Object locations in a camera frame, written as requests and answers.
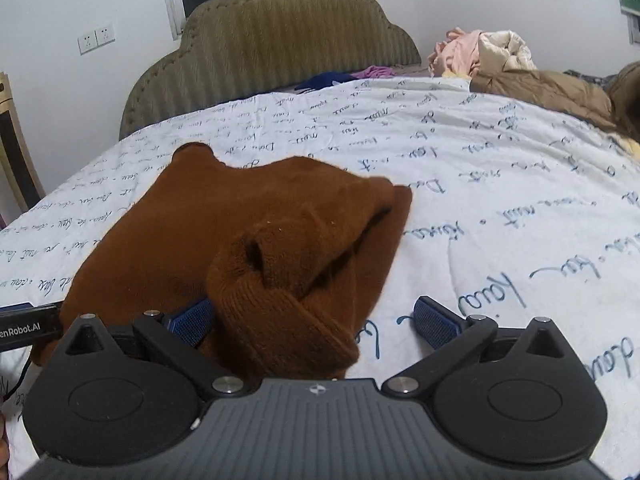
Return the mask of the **brown knit sweater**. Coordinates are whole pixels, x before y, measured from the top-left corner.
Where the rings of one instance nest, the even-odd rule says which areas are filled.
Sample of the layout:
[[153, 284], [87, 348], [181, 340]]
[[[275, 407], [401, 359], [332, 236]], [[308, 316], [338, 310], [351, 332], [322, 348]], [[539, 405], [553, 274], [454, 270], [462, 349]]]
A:
[[126, 325], [205, 299], [200, 350], [232, 374], [341, 378], [411, 202], [406, 186], [311, 158], [240, 169], [183, 145], [79, 268], [62, 325], [84, 313]]

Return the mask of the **white script-print bed sheet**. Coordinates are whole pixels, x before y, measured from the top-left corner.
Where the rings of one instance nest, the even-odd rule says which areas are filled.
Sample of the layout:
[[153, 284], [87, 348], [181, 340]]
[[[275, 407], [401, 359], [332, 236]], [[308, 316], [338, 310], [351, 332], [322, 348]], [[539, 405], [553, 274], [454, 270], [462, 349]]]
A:
[[639, 163], [616, 136], [457, 79], [349, 82], [269, 93], [149, 126], [1, 233], [1, 301], [61, 300], [91, 249], [171, 154], [208, 144], [232, 167], [306, 156], [410, 188], [392, 270], [350, 377], [384, 380], [427, 352], [426, 295], [503, 326], [552, 318], [608, 406], [594, 461], [639, 471]]

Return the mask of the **gold tower air conditioner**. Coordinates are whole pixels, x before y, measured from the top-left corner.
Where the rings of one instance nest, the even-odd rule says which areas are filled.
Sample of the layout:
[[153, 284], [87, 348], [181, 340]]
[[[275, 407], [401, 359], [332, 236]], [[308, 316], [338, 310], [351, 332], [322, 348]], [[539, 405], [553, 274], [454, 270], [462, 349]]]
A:
[[36, 206], [46, 193], [22, 133], [9, 76], [1, 73], [1, 167], [21, 211]]

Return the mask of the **purple garment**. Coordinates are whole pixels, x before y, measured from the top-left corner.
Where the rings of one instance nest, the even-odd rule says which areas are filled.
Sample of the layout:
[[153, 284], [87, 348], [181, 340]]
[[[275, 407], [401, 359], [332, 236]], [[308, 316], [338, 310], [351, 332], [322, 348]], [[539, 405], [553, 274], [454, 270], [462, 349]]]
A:
[[382, 79], [395, 77], [396, 72], [393, 67], [390, 66], [371, 65], [364, 70], [351, 73], [350, 76], [356, 79]]

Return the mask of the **pink garment pile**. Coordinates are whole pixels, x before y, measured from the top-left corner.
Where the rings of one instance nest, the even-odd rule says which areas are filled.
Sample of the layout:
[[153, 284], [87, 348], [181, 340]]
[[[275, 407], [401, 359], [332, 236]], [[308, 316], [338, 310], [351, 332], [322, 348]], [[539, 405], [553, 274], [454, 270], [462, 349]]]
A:
[[480, 29], [465, 32], [456, 27], [446, 39], [435, 44], [427, 63], [434, 77], [459, 77], [470, 80], [480, 69]]

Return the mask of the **olive brown coat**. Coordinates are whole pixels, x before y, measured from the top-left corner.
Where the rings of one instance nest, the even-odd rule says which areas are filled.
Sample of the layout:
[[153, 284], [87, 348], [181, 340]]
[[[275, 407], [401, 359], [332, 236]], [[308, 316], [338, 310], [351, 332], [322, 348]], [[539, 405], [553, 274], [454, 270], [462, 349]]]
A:
[[603, 131], [639, 139], [639, 64], [626, 65], [603, 87], [551, 70], [479, 72], [470, 90], [506, 96], [546, 110], [574, 116]]

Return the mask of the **dark blue garment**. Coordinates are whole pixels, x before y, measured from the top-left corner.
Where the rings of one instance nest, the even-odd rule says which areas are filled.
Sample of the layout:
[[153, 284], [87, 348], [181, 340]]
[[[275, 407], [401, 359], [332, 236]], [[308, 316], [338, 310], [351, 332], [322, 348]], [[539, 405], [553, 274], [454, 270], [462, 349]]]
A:
[[294, 90], [296, 92], [317, 91], [354, 80], [356, 80], [356, 77], [348, 73], [324, 72], [301, 82]]

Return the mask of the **cream quilted jacket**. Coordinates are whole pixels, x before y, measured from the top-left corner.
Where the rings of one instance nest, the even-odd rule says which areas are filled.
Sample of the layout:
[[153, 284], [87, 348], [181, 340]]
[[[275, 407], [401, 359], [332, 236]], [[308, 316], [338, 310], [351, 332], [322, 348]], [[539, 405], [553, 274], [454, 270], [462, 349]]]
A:
[[513, 30], [481, 32], [478, 36], [480, 70], [488, 74], [537, 70], [526, 41]]

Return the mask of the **olive padded headboard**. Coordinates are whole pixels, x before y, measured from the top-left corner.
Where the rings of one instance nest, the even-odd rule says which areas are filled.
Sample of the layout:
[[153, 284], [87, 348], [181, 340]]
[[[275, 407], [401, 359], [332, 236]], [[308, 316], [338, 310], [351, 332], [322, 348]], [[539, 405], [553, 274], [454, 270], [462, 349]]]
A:
[[119, 135], [324, 72], [421, 64], [376, 0], [208, 0], [129, 93]]

